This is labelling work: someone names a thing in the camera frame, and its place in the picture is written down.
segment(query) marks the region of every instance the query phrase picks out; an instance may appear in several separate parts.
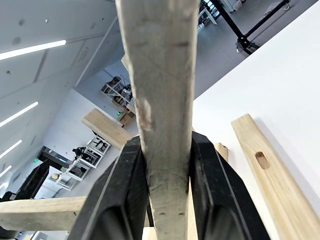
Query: black frame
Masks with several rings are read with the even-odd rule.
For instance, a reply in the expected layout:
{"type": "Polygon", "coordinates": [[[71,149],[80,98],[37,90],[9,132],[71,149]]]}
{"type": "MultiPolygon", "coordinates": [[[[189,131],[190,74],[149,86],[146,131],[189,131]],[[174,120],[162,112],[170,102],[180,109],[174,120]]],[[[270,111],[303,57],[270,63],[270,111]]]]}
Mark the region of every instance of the black frame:
{"type": "Polygon", "coordinates": [[[269,18],[271,18],[277,11],[279,11],[282,7],[289,4],[291,0],[282,0],[274,9],[272,9],[264,18],[258,21],[246,34],[243,34],[241,30],[238,28],[236,23],[229,16],[227,11],[224,9],[223,5],[219,0],[211,0],[216,7],[216,9],[220,12],[220,15],[226,21],[226,23],[230,26],[232,31],[237,36],[236,46],[241,50],[245,51],[247,54],[251,55],[255,50],[259,48],[257,44],[248,40],[248,37],[253,34],[259,27],[262,26],[269,18]]]}

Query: caster wheel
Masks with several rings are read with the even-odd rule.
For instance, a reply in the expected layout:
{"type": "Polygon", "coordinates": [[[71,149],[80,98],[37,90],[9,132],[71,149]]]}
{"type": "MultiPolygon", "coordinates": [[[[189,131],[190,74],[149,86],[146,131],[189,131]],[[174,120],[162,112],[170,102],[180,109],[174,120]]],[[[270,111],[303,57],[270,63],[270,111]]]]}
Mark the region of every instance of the caster wheel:
{"type": "Polygon", "coordinates": [[[288,11],[290,9],[289,3],[284,5],[283,10],[288,11]]]}

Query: clamp jaw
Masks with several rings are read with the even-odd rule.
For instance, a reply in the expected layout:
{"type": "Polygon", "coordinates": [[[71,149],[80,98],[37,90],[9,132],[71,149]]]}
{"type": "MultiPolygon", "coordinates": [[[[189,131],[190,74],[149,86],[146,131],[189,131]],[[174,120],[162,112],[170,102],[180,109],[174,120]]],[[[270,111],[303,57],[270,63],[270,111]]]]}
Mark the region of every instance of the clamp jaw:
{"type": "MultiPolygon", "coordinates": [[[[193,132],[189,176],[199,240],[269,240],[237,173],[207,137],[193,132]]],[[[95,182],[68,240],[141,240],[148,205],[138,136],[95,182]]]]}

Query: person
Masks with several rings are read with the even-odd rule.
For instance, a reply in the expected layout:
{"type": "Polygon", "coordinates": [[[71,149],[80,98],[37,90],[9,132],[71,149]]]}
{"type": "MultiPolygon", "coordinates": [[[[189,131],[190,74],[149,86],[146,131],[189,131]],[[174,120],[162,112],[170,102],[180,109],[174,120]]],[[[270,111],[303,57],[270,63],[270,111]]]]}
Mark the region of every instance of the person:
{"type": "Polygon", "coordinates": [[[75,153],[75,157],[74,159],[76,160],[79,157],[82,157],[82,155],[84,154],[86,147],[85,146],[79,146],[77,148],[72,149],[72,152],[75,153]]]}

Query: shelving unit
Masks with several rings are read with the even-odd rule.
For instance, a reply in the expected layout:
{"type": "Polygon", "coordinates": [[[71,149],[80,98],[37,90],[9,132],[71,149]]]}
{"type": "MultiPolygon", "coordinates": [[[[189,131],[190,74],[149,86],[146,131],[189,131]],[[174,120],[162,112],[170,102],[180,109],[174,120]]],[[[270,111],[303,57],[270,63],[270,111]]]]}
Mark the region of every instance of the shelving unit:
{"type": "Polygon", "coordinates": [[[71,191],[72,188],[76,185],[78,182],[77,179],[74,179],[73,177],[69,176],[68,174],[61,174],[59,178],[55,181],[55,183],[62,187],[65,190],[71,191]]]}
{"type": "Polygon", "coordinates": [[[109,148],[110,143],[99,136],[95,136],[95,138],[88,143],[82,157],[79,157],[78,160],[96,169],[109,148]]]}
{"type": "Polygon", "coordinates": [[[94,152],[104,156],[106,154],[106,152],[108,151],[108,149],[110,148],[110,143],[108,143],[106,140],[104,140],[103,138],[101,138],[99,136],[95,136],[95,138],[93,138],[89,142],[87,147],[90,148],[91,150],[93,150],[94,152]],[[99,143],[99,142],[106,145],[105,149],[99,147],[99,145],[97,146],[97,143],[99,143]]]}
{"type": "Polygon", "coordinates": [[[121,83],[121,78],[115,76],[110,82],[107,82],[101,89],[102,93],[117,103],[119,107],[126,108],[132,99],[132,90],[125,89],[121,83]]]}
{"type": "Polygon", "coordinates": [[[65,171],[65,174],[81,182],[88,174],[89,170],[90,167],[88,165],[77,159],[73,161],[70,167],[65,171]]]}

